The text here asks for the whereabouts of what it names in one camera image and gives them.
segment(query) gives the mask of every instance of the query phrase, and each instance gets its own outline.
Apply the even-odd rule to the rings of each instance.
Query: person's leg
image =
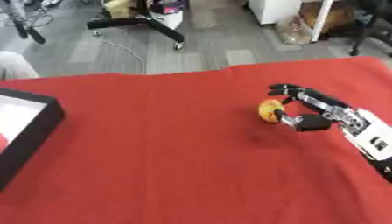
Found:
[[[0,79],[32,79],[39,78],[23,55],[16,52],[0,51]]]

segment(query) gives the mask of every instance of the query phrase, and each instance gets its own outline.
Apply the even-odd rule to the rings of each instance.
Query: black chair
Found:
[[[366,38],[379,39],[392,46],[392,0],[355,0],[359,8],[372,15],[367,24],[360,27],[360,33],[355,38],[353,48],[349,52],[351,56],[360,54],[360,46]],[[391,27],[376,26],[379,19],[384,19]]]

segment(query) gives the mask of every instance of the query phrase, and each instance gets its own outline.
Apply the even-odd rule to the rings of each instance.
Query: box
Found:
[[[64,115],[50,96],[0,88],[0,191]]]
[[[180,10],[176,13],[167,14],[167,15],[159,14],[159,13],[155,13],[155,12],[150,12],[150,14],[159,23],[171,28],[172,30],[177,29],[181,25],[182,19],[183,19],[182,10]]]
[[[316,24],[322,3],[303,3],[299,14],[304,21],[313,28]],[[355,20],[354,9],[349,3],[335,2],[326,18],[321,33],[326,33],[332,28],[352,23]]]

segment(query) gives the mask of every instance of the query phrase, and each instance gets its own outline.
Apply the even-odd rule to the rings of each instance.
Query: plastic bag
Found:
[[[290,17],[277,22],[276,30],[286,45],[307,45],[312,40],[311,35],[302,27],[299,17]]]

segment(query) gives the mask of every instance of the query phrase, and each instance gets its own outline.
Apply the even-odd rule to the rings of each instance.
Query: white cable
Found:
[[[140,61],[141,65],[142,65],[142,74],[145,74],[145,61],[144,61],[139,55],[137,55],[135,52],[133,52],[132,50],[126,48],[126,47],[123,46],[123,45],[117,45],[117,44],[114,44],[114,43],[112,43],[112,42],[110,42],[110,41],[107,41],[107,40],[105,40],[105,39],[100,39],[100,41],[101,41],[102,43],[105,43],[105,44],[108,44],[108,45],[111,45],[111,46],[116,46],[116,47],[118,47],[118,48],[121,48],[121,49],[123,49],[123,50],[129,52],[129,53],[132,53],[133,56],[135,56],[135,57]]]

